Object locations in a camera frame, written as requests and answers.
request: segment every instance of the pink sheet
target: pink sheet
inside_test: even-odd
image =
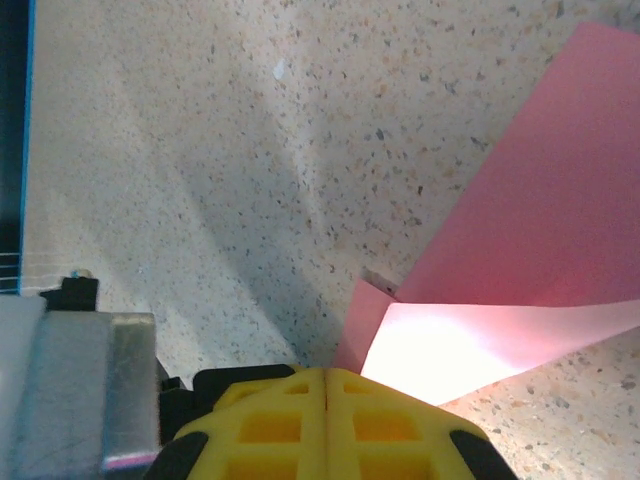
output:
[[[636,299],[640,299],[640,37],[583,24],[395,298],[362,280],[358,283],[334,365],[370,378],[377,369],[393,366],[424,379],[419,372],[425,359],[411,357],[411,363],[404,363],[410,356],[398,355],[397,346],[414,345],[418,332],[422,350],[437,346],[438,336],[424,333],[423,324],[434,322],[462,329],[461,342],[462,332],[486,341],[505,331],[513,342],[539,349],[529,352],[535,361],[515,370],[496,368],[481,375],[486,383],[480,383],[486,385],[639,326],[640,320],[630,314],[591,316],[588,310],[564,309],[527,310],[523,316],[511,309],[500,310],[499,321],[487,323],[486,315],[496,311],[467,304],[574,307]],[[447,316],[435,320],[433,308],[444,306],[433,304],[463,306],[450,306]],[[385,305],[392,305],[386,316]],[[576,327],[580,316],[584,321]],[[484,325],[486,330],[473,325]],[[392,331],[394,342],[385,338]],[[374,337],[375,349],[369,349]],[[495,343],[483,345],[496,361],[513,365],[506,351],[493,350]],[[471,375],[464,370],[459,374]],[[474,385],[452,392],[461,395],[483,386]]]

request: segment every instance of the speckled countertop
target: speckled countertop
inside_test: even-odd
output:
[[[400,282],[583,20],[640,2],[40,1],[25,292],[90,269],[172,374],[327,364],[355,278]],[[523,478],[640,478],[639,344],[448,408]]]

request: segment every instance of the white speck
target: white speck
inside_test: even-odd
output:
[[[273,76],[276,80],[280,80],[284,75],[284,58],[281,58],[278,65],[273,67]]]

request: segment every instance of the terrazzo surface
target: terrazzo surface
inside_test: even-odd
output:
[[[185,378],[326,365],[587,20],[640,32],[640,1],[40,1],[24,292],[91,270]],[[638,345],[447,408],[522,478],[640,478]]]

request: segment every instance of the yellow plastic part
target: yellow plastic part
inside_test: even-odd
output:
[[[359,375],[313,368],[230,387],[176,438],[209,441],[190,480],[474,480],[449,438],[474,424]]]

